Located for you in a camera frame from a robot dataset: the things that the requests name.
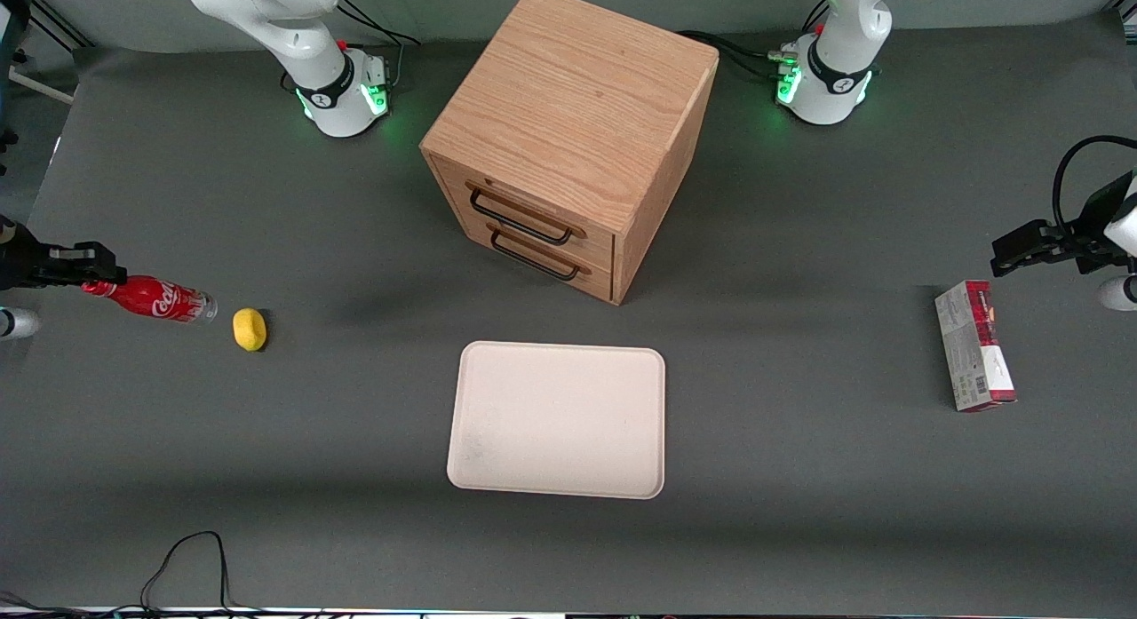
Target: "gray table surface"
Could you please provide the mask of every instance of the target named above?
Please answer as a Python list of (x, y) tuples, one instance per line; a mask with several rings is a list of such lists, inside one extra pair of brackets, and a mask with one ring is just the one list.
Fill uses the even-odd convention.
[[(1132, 133), (1122, 43), (1114, 16), (897, 32), (837, 127), (724, 68), (620, 308), (468, 242), (423, 165), (479, 46), (409, 51), (393, 115), (349, 140), (301, 117), (266, 52), (92, 56), (33, 230), (100, 239), (222, 314), (6, 298), (47, 324), (0, 377), (0, 585), (128, 603), (214, 528), (255, 605), (1137, 616), (1134, 316), (1072, 265), (999, 280), (1021, 401), (968, 415), (932, 308), (1047, 214), (1072, 142)], [(1087, 151), (1071, 212), (1132, 160)], [(272, 311), (263, 354), (232, 342), (242, 306)], [(663, 493), (453, 487), (476, 339), (657, 348)], [(215, 603), (213, 551), (186, 546), (156, 602)]]

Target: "drawer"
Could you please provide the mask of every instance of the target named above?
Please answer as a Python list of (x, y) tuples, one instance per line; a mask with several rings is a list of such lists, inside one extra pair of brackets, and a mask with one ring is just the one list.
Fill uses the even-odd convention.
[(534, 208), (466, 166), (439, 156), (431, 158), (450, 205), (467, 232), (474, 225), (492, 221), (545, 246), (549, 253), (564, 253), (576, 262), (612, 270), (614, 240), (608, 231), (587, 222), (558, 217), (555, 207)]
[(470, 239), (546, 275), (611, 302), (612, 271), (573, 261), (545, 244), (529, 239), (496, 222), (481, 222), (467, 230)]

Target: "green led light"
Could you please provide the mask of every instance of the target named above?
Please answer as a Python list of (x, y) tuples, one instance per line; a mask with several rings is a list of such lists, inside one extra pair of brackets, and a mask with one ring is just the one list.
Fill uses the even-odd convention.
[(308, 102), (304, 100), (304, 96), (300, 94), (300, 89), (296, 90), (296, 97), (300, 100), (300, 106), (304, 106), (304, 116), (312, 119), (312, 110), (308, 110)]
[(864, 76), (864, 85), (861, 86), (861, 94), (856, 96), (857, 104), (864, 101), (864, 93), (869, 92), (869, 82), (871, 81), (872, 81), (872, 71), (869, 71), (869, 74)]
[(359, 92), (363, 93), (364, 99), (367, 100), (367, 106), (371, 107), (371, 112), (375, 114), (376, 117), (387, 113), (387, 90), (380, 86), (368, 86), (367, 84), (359, 84)]
[(785, 84), (778, 89), (778, 99), (782, 104), (789, 104), (794, 101), (794, 96), (797, 94), (797, 86), (802, 83), (802, 69), (795, 66), (789, 75), (782, 77), (782, 81)]

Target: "wall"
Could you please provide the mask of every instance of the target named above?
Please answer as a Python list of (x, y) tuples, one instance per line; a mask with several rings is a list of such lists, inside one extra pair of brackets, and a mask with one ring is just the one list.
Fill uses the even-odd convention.
[[(49, 0), (103, 46), (158, 52), (257, 48), (236, 30), (196, 11), (189, 0)], [(381, 24), (423, 40), (490, 38), (516, 0), (352, 0)], [(818, 0), (588, 0), (666, 28), (712, 32), (799, 26)], [(898, 27), (1043, 24), (1101, 9), (1109, 0), (895, 0)], [(342, 16), (332, 33), (377, 40)]]

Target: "cable connector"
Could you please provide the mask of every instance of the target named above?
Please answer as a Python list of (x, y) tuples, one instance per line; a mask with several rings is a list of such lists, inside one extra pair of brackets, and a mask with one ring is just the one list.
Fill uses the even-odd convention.
[(797, 66), (797, 53), (788, 50), (772, 50), (766, 53), (766, 59), (787, 66)]

